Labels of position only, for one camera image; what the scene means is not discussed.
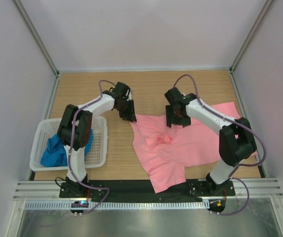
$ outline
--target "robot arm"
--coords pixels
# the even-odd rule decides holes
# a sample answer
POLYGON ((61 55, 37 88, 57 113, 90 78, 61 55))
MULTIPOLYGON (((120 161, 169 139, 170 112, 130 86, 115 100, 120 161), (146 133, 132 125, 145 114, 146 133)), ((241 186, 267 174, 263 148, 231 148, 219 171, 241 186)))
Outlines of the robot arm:
POLYGON ((234 120, 248 128, 250 124, 247 119, 235 119, 229 117, 198 100, 196 95, 183 95, 174 87, 169 90, 165 97, 170 105, 166 106, 166 124, 187 126, 191 124, 191 118, 196 118, 219 135, 219 154, 221 160, 206 179, 211 190, 225 183, 237 169, 238 164, 247 159, 257 149, 254 137, 243 128, 228 120, 234 120))
MULTIPOLYGON (((84 147, 90 138, 92 121, 102 113, 113 109, 119 111, 120 118, 123 120, 131 122, 136 121, 130 88, 124 83, 118 82, 115 88, 103 91, 103 96, 98 102, 93 104, 88 102, 87 104, 91 105, 81 110, 77 115, 77 124, 70 160, 73 173, 83 182, 87 181, 87 173, 84 165, 84 147)), ((76 111, 83 106, 85 106, 85 104, 79 106, 68 105, 59 125, 58 136, 61 139, 67 154, 70 150, 73 118, 76 111)), ((66 180, 67 182, 70 182, 70 185, 74 185, 77 182, 69 168, 66 180)))

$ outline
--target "wooden table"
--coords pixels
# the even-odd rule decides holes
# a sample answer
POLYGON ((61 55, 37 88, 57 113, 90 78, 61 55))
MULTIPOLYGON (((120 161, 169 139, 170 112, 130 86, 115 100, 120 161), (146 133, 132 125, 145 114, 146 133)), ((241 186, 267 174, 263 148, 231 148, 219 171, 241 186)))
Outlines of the wooden table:
MULTIPOLYGON (((62 74, 57 94, 51 111, 51 118, 60 118, 68 104, 86 103, 99 95, 98 82, 107 79, 114 83, 126 83, 133 91, 135 112, 137 114, 160 116, 165 113, 167 101, 164 97, 182 74, 191 74, 199 88, 200 97, 208 104, 214 105, 234 101, 238 112, 239 105, 228 71, 171 71, 171 72, 108 72, 62 74)), ((104 89, 110 84, 103 83, 104 89)), ((177 85, 184 93, 194 92, 189 78, 183 78, 177 85)), ((132 148, 133 131, 128 122, 119 118, 117 111, 104 113, 108 127, 108 150, 105 164, 100 168, 88 169, 90 180, 130 180, 148 179, 132 148)), ((249 158, 246 163, 254 163, 249 158)), ((205 178, 216 163, 186 168, 186 178, 205 178)), ((39 171, 35 180, 54 180, 57 176, 65 177, 67 171, 39 171)), ((259 178, 257 167, 241 167, 234 177, 259 178)))

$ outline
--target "white vent strip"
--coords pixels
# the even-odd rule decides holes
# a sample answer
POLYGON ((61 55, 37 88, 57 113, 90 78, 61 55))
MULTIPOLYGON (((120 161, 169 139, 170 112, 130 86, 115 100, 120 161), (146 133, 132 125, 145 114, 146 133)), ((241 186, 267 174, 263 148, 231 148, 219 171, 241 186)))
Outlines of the white vent strip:
MULTIPOLYGON (((86 208, 71 208, 74 201, 27 201, 25 210, 86 210, 91 209, 97 203, 90 202, 86 208)), ((167 209, 206 209, 209 201, 182 202, 182 203, 115 203, 105 202, 96 210, 167 210, 167 209)))

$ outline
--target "white wall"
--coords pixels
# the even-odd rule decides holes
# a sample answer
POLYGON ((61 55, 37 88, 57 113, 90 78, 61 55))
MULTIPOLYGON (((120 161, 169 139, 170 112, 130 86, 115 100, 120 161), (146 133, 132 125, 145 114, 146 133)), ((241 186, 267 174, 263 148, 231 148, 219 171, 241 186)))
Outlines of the white wall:
POLYGON ((265 0, 22 0, 59 70, 231 66, 265 0))
POLYGON ((283 1, 276 1, 235 76, 248 118, 268 148, 265 170, 283 189, 283 1))
POLYGON ((14 4, 0 0, 0 236, 17 182, 29 173, 32 141, 53 80, 14 4))

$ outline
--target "white laundry basket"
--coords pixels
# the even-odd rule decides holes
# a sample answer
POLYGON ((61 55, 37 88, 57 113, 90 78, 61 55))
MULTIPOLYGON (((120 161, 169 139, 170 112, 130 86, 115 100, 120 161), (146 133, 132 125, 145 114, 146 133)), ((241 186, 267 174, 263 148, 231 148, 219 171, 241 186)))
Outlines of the white laundry basket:
MULTIPOLYGON (((33 171, 64 170, 66 166, 44 167, 40 159, 47 148, 48 139, 53 137, 59 128, 61 118, 46 119, 39 123, 35 133, 31 160, 29 163, 33 171)), ((93 142, 90 151, 85 156, 85 167, 96 168, 105 163, 107 153, 107 125, 106 119, 98 116, 92 123, 93 142)))

